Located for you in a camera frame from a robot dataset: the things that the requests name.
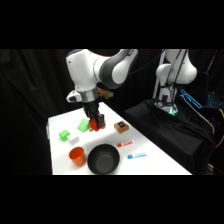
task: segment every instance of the black cloth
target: black cloth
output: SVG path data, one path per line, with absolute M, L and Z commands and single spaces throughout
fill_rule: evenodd
M 125 118 L 190 173 L 202 175 L 215 150 L 212 130 L 179 109 L 180 117 L 172 116 L 147 100 L 126 110 Z
M 68 51 L 0 49 L 0 174 L 52 174 L 48 118 L 81 107 L 66 101 Z

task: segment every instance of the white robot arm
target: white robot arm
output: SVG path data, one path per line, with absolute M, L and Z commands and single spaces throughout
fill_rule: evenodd
M 67 97 L 68 102 L 82 102 L 87 117 L 104 124 L 104 115 L 99 114 L 97 83 L 110 89 L 121 87 L 138 56 L 137 49 L 121 49 L 113 57 L 103 57 L 87 49 L 69 52 L 66 61 L 75 91 Z
M 174 114 L 177 107 L 174 104 L 177 90 L 175 84 L 190 84 L 197 76 L 197 69 L 191 64 L 188 49 L 167 49 L 166 59 L 170 64 L 160 65 L 156 75 L 160 80 L 160 93 L 157 107 Z

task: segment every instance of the table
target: table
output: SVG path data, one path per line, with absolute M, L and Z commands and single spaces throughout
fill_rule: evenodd
M 86 157 L 88 157 L 90 151 L 99 144 L 107 143 L 117 148 L 118 143 L 128 140 L 135 140 L 135 143 L 117 148 L 120 153 L 120 164 L 111 175 L 190 175 L 187 170 L 104 103 L 100 103 L 99 110 L 100 113 L 105 115 L 106 129 L 98 132 L 87 131 L 82 133 L 77 129 L 81 120 L 85 118 L 83 109 L 49 118 L 53 175 L 93 175 L 87 163 L 82 167 L 76 167 L 69 159 L 69 152 L 73 148 L 81 146 L 85 150 Z M 120 121 L 129 124 L 130 130 L 119 134 L 114 128 L 114 124 Z M 62 142 L 58 134 L 64 130 L 76 133 L 80 141 L 75 144 L 69 141 Z M 147 154 L 147 157 L 131 160 L 127 158 L 128 155 L 143 152 Z

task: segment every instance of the wooden block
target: wooden block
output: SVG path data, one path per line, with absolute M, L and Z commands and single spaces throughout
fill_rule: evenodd
M 120 134 L 129 130 L 129 125 L 126 124 L 124 121 L 116 123 L 114 127 Z

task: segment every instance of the blue tube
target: blue tube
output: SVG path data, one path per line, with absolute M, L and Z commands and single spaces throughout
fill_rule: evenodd
M 140 158 L 140 157 L 145 157 L 145 156 L 147 156 L 145 153 L 139 153 L 139 154 L 135 154 L 134 156 L 129 155 L 128 159 Z

